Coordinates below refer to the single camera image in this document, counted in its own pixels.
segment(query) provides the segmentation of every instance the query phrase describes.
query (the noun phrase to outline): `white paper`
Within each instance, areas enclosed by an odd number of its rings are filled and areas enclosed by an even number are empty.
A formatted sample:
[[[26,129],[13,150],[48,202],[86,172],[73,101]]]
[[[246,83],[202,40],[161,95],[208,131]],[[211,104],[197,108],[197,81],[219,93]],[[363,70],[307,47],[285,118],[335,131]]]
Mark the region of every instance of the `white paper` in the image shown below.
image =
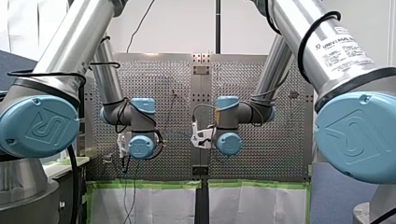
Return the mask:
[[[9,0],[8,34],[10,52],[38,59],[37,0]]]
[[[236,223],[275,223],[276,191],[277,189],[242,187]]]
[[[306,190],[276,190],[275,224],[305,224]]]
[[[209,189],[210,224],[235,224],[241,189]]]
[[[0,0],[0,50],[9,52],[8,0]]]
[[[67,10],[67,0],[38,0],[38,58],[58,30]]]
[[[193,224],[195,189],[136,189],[132,223]],[[91,221],[95,224],[123,223],[124,189],[96,189],[92,195]],[[127,189],[126,207],[134,201],[134,190]]]

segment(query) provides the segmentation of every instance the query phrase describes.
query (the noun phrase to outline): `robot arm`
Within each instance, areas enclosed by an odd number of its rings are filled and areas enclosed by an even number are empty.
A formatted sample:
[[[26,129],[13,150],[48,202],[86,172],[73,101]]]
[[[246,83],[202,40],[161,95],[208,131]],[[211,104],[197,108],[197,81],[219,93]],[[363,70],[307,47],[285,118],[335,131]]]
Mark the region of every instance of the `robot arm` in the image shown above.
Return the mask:
[[[284,38],[277,36],[250,100],[239,102],[237,96],[220,96],[217,99],[216,127],[198,132],[195,121],[192,124],[192,143],[200,148],[216,147],[227,156],[237,154],[242,148],[242,140],[238,135],[240,123],[263,124],[275,118],[274,101],[279,87],[286,80],[291,56]]]
[[[76,139],[78,89],[94,59],[103,120],[132,126],[130,154],[137,159],[149,156],[156,145],[154,100],[124,100],[116,69],[97,64],[112,62],[110,44],[102,37],[126,2],[74,2],[34,71],[17,78],[0,104],[0,154],[44,158],[63,151]]]
[[[117,68],[109,38],[104,37],[93,57],[92,69],[96,85],[103,102],[100,118],[104,123],[116,126],[116,132],[122,133],[125,126],[131,126],[132,134],[125,134],[128,143],[126,150],[136,160],[145,160],[152,156],[161,135],[156,132],[155,101],[152,98],[133,98],[129,100],[122,93]]]
[[[339,22],[341,15],[318,0],[254,2],[318,94],[315,134],[321,153],[345,175],[396,183],[396,68],[378,67]]]

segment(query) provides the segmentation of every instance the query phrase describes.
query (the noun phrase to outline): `ur logo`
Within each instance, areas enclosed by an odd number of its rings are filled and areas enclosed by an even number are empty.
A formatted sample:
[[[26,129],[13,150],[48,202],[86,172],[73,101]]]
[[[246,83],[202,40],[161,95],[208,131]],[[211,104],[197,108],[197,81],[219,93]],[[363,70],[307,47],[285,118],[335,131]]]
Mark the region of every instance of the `ur logo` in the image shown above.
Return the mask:
[[[40,109],[33,119],[26,137],[57,146],[64,135],[70,119],[48,109]]]
[[[329,144],[348,164],[372,158],[387,148],[381,133],[361,110],[327,126],[326,134],[331,139]]]

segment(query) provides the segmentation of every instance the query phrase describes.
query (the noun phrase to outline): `pegboard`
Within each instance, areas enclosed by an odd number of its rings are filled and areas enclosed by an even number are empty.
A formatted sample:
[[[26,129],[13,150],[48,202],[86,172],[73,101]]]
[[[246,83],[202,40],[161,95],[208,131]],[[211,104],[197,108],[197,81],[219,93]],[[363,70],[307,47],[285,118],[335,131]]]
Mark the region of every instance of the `pegboard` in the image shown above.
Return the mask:
[[[212,98],[238,95],[248,100],[259,81],[262,56],[214,55],[212,57]],[[298,92],[298,97],[290,97]],[[276,98],[276,119],[262,127],[239,125],[243,149],[228,158],[210,152],[209,178],[269,179],[306,181],[311,162],[313,89],[293,63]]]
[[[115,57],[121,64],[119,76],[124,95],[156,100],[155,119],[168,146],[156,160],[141,161],[137,175],[136,162],[131,160],[129,172],[123,176],[117,135],[113,126],[99,120],[102,102],[97,87],[93,84],[90,89],[89,85],[86,94],[92,97],[85,102],[86,120],[92,122],[87,124],[92,127],[86,128],[86,144],[96,154],[88,168],[91,180],[134,176],[150,180],[192,179],[191,167],[198,155],[192,153],[197,149],[190,142],[194,93],[208,90],[210,95],[205,98],[210,104],[224,94],[247,100],[256,88],[266,59],[265,56],[210,55],[210,62],[205,62],[210,69],[209,81],[202,82],[194,78],[196,58],[190,54],[117,54]],[[299,92],[299,97],[290,99],[290,91]],[[240,125],[244,148],[237,157],[223,157],[215,149],[204,154],[208,157],[209,178],[304,181],[311,157],[312,100],[312,89],[300,78],[294,65],[276,101],[276,120],[262,128]],[[213,120],[212,115],[206,110],[201,118]],[[111,160],[103,162],[104,156]]]
[[[150,180],[191,179],[191,55],[118,54],[120,83],[125,96],[155,99],[155,119],[167,148],[153,161],[141,161],[137,178]],[[121,173],[121,159],[115,127],[99,120],[102,102],[96,85],[92,87],[92,135],[96,158],[88,169],[92,180],[135,177],[136,161],[131,160],[127,175]],[[104,156],[111,157],[103,163]]]

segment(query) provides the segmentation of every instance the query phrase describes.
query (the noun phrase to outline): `blue joint cap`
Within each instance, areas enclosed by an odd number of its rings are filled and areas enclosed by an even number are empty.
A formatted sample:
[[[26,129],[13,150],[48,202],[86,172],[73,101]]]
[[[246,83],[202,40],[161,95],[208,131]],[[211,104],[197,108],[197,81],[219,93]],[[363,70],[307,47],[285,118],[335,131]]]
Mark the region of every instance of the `blue joint cap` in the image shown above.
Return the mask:
[[[131,104],[147,114],[155,114],[155,101],[152,98],[133,98]]]
[[[276,117],[276,107],[271,108],[271,115],[270,118],[268,118],[267,122],[273,121]]]
[[[100,112],[99,112],[99,119],[100,119],[103,123],[108,124],[108,121],[106,120],[106,117],[105,117],[105,108],[104,108],[104,107],[102,107],[102,108],[100,109]]]
[[[0,116],[0,147],[19,158],[45,158],[76,139],[78,113],[66,100],[51,95],[24,98]]]
[[[349,92],[319,111],[315,134],[323,156],[341,173],[375,184],[396,183],[396,97]]]
[[[242,148],[242,140],[236,133],[224,133],[218,139],[218,150],[227,156],[236,155]]]
[[[219,110],[226,110],[239,105],[239,97],[237,96],[219,96],[216,101]]]
[[[138,135],[131,139],[128,144],[129,154],[136,160],[148,159],[154,151],[155,145],[145,135]]]

